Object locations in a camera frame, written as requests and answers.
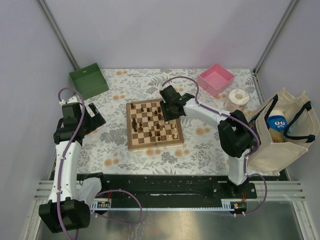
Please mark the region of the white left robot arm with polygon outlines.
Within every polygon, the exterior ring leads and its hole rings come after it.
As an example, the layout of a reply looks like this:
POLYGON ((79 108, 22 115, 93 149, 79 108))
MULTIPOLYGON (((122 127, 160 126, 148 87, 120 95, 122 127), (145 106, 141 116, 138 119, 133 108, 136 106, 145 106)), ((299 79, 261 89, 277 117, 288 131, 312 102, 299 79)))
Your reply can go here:
POLYGON ((90 223, 90 206, 95 196, 107 195, 109 186, 103 174, 90 174, 77 187, 77 167, 86 135, 105 124, 96 106, 91 103, 91 116, 86 107, 73 96, 62 101, 62 118, 53 139, 56 169, 48 202, 40 205, 39 216, 52 233, 86 228, 90 223))

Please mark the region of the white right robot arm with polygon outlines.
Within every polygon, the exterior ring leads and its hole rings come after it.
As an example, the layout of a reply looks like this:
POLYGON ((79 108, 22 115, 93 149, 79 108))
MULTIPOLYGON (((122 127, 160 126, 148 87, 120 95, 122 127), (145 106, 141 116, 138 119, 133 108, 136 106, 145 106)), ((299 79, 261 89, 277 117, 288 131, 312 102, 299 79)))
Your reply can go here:
POLYGON ((172 85, 159 93, 162 97, 160 108, 166 121, 187 116, 209 124, 218 131, 220 146, 229 159, 228 194, 233 198, 243 195, 249 178, 248 158, 253 153, 253 145, 256 144, 257 148, 260 146, 258 136, 244 114, 240 110, 228 112, 200 103, 198 94, 181 95, 172 85))

